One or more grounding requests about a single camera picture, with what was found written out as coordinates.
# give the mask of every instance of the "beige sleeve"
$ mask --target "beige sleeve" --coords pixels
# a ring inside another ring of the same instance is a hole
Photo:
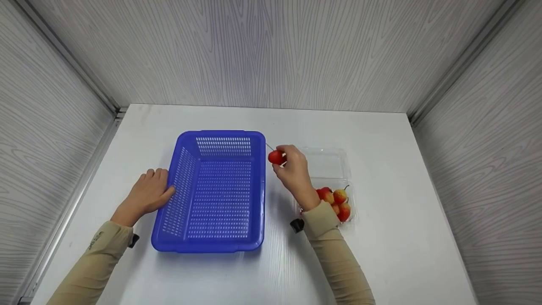
[[[305,233],[320,260],[337,304],[375,304],[369,283],[337,225],[331,206],[321,202],[303,213]]]
[[[104,223],[47,305],[96,304],[132,237],[133,228]]]

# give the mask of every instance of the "black clip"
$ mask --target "black clip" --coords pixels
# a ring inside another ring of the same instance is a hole
[[[301,231],[303,231],[303,228],[305,227],[305,221],[301,218],[296,218],[290,222],[290,227],[294,229],[294,232],[297,234]]]
[[[139,240],[139,235],[134,234],[134,236],[132,236],[132,242],[130,243],[128,248],[133,248],[136,245],[138,240]]]

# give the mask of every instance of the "white table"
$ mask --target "white table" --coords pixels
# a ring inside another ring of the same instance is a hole
[[[186,130],[262,132],[271,145],[342,148],[357,219],[341,229],[378,304],[476,304],[463,262],[405,114],[131,105],[66,230],[32,304],[45,304],[147,168],[168,168]],[[115,269],[100,304],[331,304],[305,234],[294,234],[291,197],[267,168],[260,251],[159,253],[155,214]]]

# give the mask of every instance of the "gray wall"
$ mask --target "gray wall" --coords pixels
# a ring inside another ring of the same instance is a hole
[[[408,112],[500,0],[32,0],[129,103]]]
[[[15,296],[112,119],[0,1],[0,304]]]
[[[542,304],[542,2],[416,129],[481,305]]]

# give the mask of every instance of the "metal frame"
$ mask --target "metal frame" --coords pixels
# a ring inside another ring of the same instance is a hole
[[[90,89],[96,94],[104,106],[112,113],[117,113],[120,109],[119,104],[107,94],[107,88],[100,79],[92,73],[92,70],[83,62],[77,60],[70,50],[64,45],[57,34],[45,22],[43,17],[38,13],[36,8],[29,0],[10,0],[15,8],[25,15],[28,20],[41,32],[42,36],[57,50],[57,52],[66,60],[66,62],[74,69],[79,77],[85,82]]]
[[[35,265],[30,269],[29,274],[18,291],[17,296],[22,295],[22,297],[20,297],[18,300],[19,304],[29,303],[34,297],[36,288],[40,285],[45,272],[49,268],[51,259],[54,256],[62,237],[64,236],[64,232],[68,227],[72,216],[77,211],[77,207],[79,206],[81,199],[83,196],[85,196],[85,193],[92,182],[92,178],[94,177],[94,174],[96,174],[96,171],[98,170],[98,167],[104,158],[105,153],[109,148],[109,144],[113,140],[119,125],[120,122],[112,119],[100,142],[98,143],[98,146],[89,160],[87,167],[81,175],[79,183],[73,190],[68,204],[61,214],[60,219],[56,223],[47,243],[43,247],[40,256],[34,263]]]
[[[427,97],[420,103],[412,114],[408,115],[410,125],[415,128],[427,116],[435,105],[442,100],[446,92],[473,63],[473,61],[486,48],[495,35],[504,27],[506,22],[514,15],[525,0],[504,0],[495,13],[484,24],[470,44],[459,55],[456,61],[448,68],[438,80]]]
[[[510,17],[517,11],[525,0],[503,0],[496,12],[489,18],[480,32],[473,38],[467,48],[461,53],[457,60],[450,66],[443,77],[437,82],[437,85],[431,90],[420,105],[409,114],[409,121],[412,127],[419,122],[435,107],[442,99],[445,93],[453,86],[459,77],[465,72],[467,67],[472,64],[476,57],[489,44],[491,39],[506,24]],[[122,118],[127,110],[126,107],[120,107],[118,103],[107,94],[106,86],[99,78],[92,73],[92,70],[83,62],[79,61],[66,47],[66,45],[55,34],[52,28],[46,23],[42,16],[37,12],[29,0],[10,0],[10,2],[36,27],[36,29],[49,41],[51,46],[66,60],[66,62],[76,71],[79,77],[96,94],[107,109],[116,115],[111,120],[106,132],[102,136],[94,154],[92,155],[87,167],[83,171],[78,185],[75,187],[72,195],[64,209],[61,218],[53,229],[50,238],[45,244],[43,251],[37,258],[34,266],[23,281],[16,297],[18,304],[29,304],[35,294],[35,291],[43,276],[47,271],[50,261],[54,256],[57,246],[60,244],[66,228],[68,227],[72,216],[75,214],[81,199],[85,195],[94,174],[96,173],[101,160],[103,159],[109,144],[111,143]]]

